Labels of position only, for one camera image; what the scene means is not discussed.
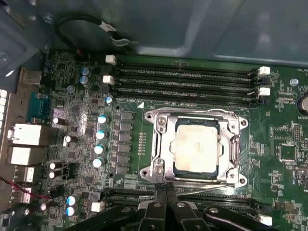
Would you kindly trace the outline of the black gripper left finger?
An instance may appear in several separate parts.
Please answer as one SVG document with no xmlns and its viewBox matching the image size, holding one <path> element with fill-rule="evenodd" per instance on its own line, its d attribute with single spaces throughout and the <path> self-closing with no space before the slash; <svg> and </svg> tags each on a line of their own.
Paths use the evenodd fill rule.
<svg viewBox="0 0 308 231">
<path fill-rule="evenodd" d="M 117 205 L 67 228 L 67 231 L 163 231 L 167 211 L 167 184 L 156 184 L 154 200 L 135 210 Z"/>
</svg>

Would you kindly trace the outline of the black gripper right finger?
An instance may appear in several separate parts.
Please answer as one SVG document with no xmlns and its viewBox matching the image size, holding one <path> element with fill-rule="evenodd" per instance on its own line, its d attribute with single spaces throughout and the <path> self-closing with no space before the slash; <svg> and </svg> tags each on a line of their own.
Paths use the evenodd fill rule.
<svg viewBox="0 0 308 231">
<path fill-rule="evenodd" d="M 208 206 L 199 215 L 187 202 L 179 201 L 173 184 L 167 185 L 167 202 L 184 231 L 270 231 L 271 226 L 219 206 Z"/>
</svg>

